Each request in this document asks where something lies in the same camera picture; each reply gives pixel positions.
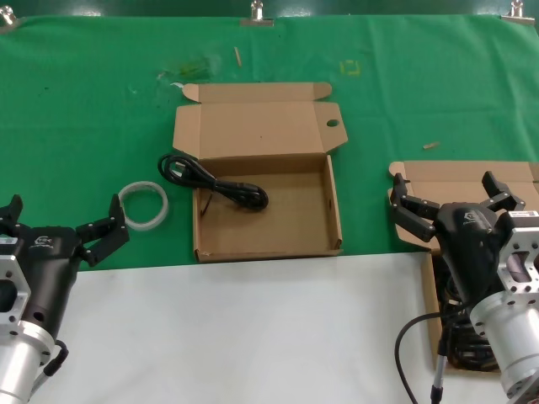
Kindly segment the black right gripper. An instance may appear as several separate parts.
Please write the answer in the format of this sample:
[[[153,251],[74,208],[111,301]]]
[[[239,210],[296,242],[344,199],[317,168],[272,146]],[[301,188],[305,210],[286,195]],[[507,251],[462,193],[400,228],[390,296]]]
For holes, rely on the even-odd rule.
[[[393,176],[392,218],[422,242],[434,236],[451,272],[458,294],[467,307],[503,289],[497,274],[502,237],[495,229],[500,210],[520,211],[526,202],[513,194],[491,171],[482,178],[488,198],[482,203],[438,204],[408,194],[408,180]]]

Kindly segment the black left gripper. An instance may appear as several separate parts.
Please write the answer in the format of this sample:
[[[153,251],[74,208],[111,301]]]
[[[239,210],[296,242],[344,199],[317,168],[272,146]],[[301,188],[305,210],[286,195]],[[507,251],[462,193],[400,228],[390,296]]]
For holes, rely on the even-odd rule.
[[[30,288],[22,320],[57,338],[82,260],[90,267],[104,261],[130,240],[125,213],[114,194],[107,217],[71,227],[19,224],[24,207],[15,194],[1,208],[0,232],[19,239],[15,256]]]

